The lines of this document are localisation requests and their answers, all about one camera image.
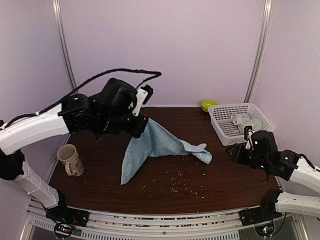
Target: wooden table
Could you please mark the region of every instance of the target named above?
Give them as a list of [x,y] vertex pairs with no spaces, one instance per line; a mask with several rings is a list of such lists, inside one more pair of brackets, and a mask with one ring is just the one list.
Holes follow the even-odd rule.
[[[61,190],[68,205],[91,210],[133,214],[183,214],[256,206],[277,181],[254,178],[247,166],[231,162],[210,123],[199,108],[144,108],[145,113],[179,139],[206,143],[212,161],[206,165],[192,155],[148,158],[136,175],[121,185],[121,168],[131,137],[123,132],[95,142],[91,132],[73,134],[85,170],[67,176],[59,162],[50,185]],[[261,170],[252,170],[265,179]]]

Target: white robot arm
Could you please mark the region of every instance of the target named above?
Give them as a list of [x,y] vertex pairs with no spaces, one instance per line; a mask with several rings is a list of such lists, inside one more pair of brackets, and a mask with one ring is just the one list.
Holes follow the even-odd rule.
[[[278,151],[272,132],[265,130],[254,132],[249,126],[246,127],[244,136],[247,140],[246,146],[234,144],[227,148],[226,152],[231,161],[264,170],[267,175],[302,184],[320,193],[320,168],[313,165],[304,154],[297,154],[291,150]],[[279,189],[270,189],[261,200],[259,209],[245,209],[240,212],[240,216],[243,224],[247,224],[252,223],[258,215],[265,220],[280,213],[319,217],[320,197],[295,195]]]
[[149,85],[133,87],[111,78],[101,92],[92,96],[74,94],[92,80],[112,72],[152,74],[142,83],[159,77],[160,72],[117,68],[89,78],[79,87],[44,110],[24,114],[4,123],[0,120],[0,178],[13,181],[38,199],[55,222],[85,226],[89,213],[67,207],[65,196],[50,187],[25,161],[21,148],[37,141],[82,130],[92,131],[96,140],[103,134],[125,131],[134,138],[143,133],[148,117],[140,112],[153,94]]

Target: wire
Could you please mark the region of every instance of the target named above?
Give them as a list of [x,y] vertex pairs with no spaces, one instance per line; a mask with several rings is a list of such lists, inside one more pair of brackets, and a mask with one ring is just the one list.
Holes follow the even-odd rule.
[[136,87],[140,87],[142,84],[144,84],[145,82],[151,80],[151,79],[155,79],[157,77],[160,77],[162,75],[161,72],[159,71],[147,71],[147,70],[142,70],[142,69],[129,69],[129,68],[114,68],[114,69],[110,69],[110,70],[106,70],[103,71],[101,73],[98,73],[97,75],[94,75],[90,78],[88,78],[86,81],[84,81],[83,83],[81,83],[78,87],[76,87],[75,89],[73,89],[72,91],[70,91],[69,93],[67,93],[65,96],[63,96],[62,98],[60,98],[58,101],[56,101],[55,103],[47,106],[46,108],[44,108],[43,110],[39,111],[38,114],[36,113],[28,113],[28,114],[22,114],[19,116],[16,116],[15,118],[11,119],[6,125],[5,125],[5,129],[8,128],[9,126],[11,126],[15,121],[19,120],[19,119],[23,119],[23,118],[30,118],[30,117],[35,117],[37,115],[41,115],[47,111],[49,111],[50,109],[54,108],[55,106],[59,105],[65,98],[71,96],[72,94],[74,94],[75,92],[77,92],[79,89],[83,88],[85,85],[87,85],[88,83],[92,82],[93,80],[106,75],[106,74],[111,74],[111,73],[115,73],[115,72],[126,72],[126,73],[134,73],[134,74],[149,74],[149,75],[153,75],[150,77],[147,77],[146,79],[144,79],[141,83],[139,83],[139,85]]
[[275,233],[272,233],[272,236],[274,236],[280,232],[280,230],[283,228],[283,226],[285,224],[286,218],[287,218],[287,213],[284,214],[284,218],[283,218],[283,221],[282,221],[280,227],[278,228],[278,230]]
[[269,175],[268,175],[268,173],[267,172],[265,172],[265,175],[266,175],[266,179],[265,180],[262,180],[262,179],[260,179],[260,178],[258,178],[258,177],[256,177],[255,175],[253,175],[253,173],[252,173],[252,171],[251,171],[251,166],[249,167],[249,171],[250,171],[250,173],[251,173],[251,175],[255,178],[255,179],[258,179],[259,181],[261,181],[261,182],[266,182],[266,181],[268,181],[269,180]]
[[310,165],[311,168],[316,169],[316,167],[312,164],[312,162],[307,158],[306,155],[304,155],[303,153],[300,153],[299,155],[301,155],[306,160],[306,162]]

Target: mug handle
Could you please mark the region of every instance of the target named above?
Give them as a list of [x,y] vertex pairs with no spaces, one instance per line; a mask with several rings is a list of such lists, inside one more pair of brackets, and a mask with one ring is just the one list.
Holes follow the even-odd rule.
[[67,162],[65,164],[65,171],[66,171],[66,174],[68,174],[68,176],[73,176],[73,175],[76,174],[76,171],[72,171],[72,173],[71,173],[71,171],[70,171],[70,162]]

